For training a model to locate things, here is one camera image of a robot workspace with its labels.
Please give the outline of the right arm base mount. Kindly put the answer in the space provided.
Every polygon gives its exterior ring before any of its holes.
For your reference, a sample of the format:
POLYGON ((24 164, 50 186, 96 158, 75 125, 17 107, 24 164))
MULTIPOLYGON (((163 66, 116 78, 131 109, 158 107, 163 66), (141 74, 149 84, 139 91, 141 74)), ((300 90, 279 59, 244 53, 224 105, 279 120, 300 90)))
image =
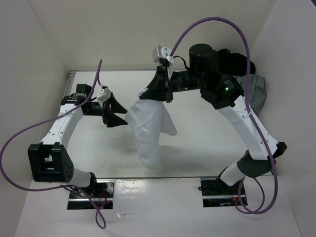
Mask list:
POLYGON ((216 178, 201 178, 197 188, 202 195, 203 207, 241 206, 238 199, 240 181, 233 186, 220 183, 216 178))

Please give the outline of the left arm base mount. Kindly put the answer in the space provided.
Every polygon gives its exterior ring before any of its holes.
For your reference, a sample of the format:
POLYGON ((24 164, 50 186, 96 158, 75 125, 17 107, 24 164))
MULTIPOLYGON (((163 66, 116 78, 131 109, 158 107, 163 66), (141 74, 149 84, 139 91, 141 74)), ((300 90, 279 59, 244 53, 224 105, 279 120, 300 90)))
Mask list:
MULTIPOLYGON (((88 187, 82 189, 100 209, 113 209, 115 179, 97 179, 94 192, 88 187)), ((74 188, 67 188, 67 190, 70 192, 68 210, 94 209, 94 206, 82 191, 74 188)))

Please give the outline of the white skirt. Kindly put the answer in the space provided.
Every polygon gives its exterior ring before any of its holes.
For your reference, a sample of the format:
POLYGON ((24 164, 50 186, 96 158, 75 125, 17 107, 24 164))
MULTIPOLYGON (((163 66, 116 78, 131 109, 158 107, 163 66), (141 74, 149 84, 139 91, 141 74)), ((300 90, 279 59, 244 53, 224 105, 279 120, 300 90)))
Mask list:
POLYGON ((146 91, 138 93, 139 98, 126 113, 125 121, 133 132, 140 161, 149 169, 162 170, 160 134, 175 136, 177 130, 163 102, 140 98, 146 91))

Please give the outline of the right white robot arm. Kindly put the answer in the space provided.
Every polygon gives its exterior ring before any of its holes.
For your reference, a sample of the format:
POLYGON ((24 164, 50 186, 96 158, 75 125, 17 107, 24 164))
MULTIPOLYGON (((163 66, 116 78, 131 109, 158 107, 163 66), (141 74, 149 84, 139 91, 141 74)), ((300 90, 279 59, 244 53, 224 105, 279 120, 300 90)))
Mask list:
POLYGON ((173 70, 170 48, 157 46, 153 61, 159 65, 141 99, 170 103, 174 92, 199 89, 201 97, 230 122, 247 147, 244 156, 217 177, 218 192, 227 194, 243 178, 256 178, 272 170, 275 159, 283 155, 287 145, 274 139, 254 112, 246 108, 244 90, 238 81, 219 71, 217 51, 203 43, 191 46, 190 65, 180 72, 173 70))

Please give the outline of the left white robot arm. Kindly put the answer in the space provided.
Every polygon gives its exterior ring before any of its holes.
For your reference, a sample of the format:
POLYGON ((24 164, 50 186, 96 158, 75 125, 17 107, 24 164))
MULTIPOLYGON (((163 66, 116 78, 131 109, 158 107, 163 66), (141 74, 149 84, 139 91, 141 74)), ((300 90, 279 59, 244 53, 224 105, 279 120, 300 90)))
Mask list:
POLYGON ((28 148, 34 181, 74 185, 77 195, 82 192, 89 198, 98 193, 96 176, 92 172, 76 169, 67 152, 78 122, 83 116, 98 116, 108 128, 127 124, 118 116, 126 114, 127 109, 106 86, 93 100, 88 98, 91 91, 90 85, 77 84, 75 93, 62 99, 59 119, 38 144, 31 144, 28 148))

